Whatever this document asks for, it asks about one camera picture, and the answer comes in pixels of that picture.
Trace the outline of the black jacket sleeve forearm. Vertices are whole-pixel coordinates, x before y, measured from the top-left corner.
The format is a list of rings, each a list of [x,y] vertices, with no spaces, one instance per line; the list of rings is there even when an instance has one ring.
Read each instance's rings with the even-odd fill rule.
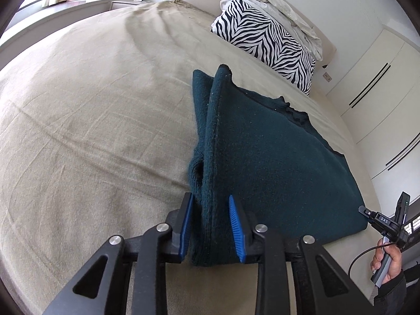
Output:
[[[394,279],[383,284],[374,297],[377,314],[419,314],[419,282],[407,288],[402,270]]]

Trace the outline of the person's right hand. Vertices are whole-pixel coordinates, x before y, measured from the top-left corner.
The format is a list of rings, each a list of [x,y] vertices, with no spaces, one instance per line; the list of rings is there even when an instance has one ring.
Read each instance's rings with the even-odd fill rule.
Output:
[[[383,285],[396,278],[402,271],[402,253],[396,245],[389,245],[375,250],[370,263],[372,272],[376,272],[382,266],[382,260],[384,259],[385,253],[390,256],[391,263],[389,265],[388,272],[382,281]]]

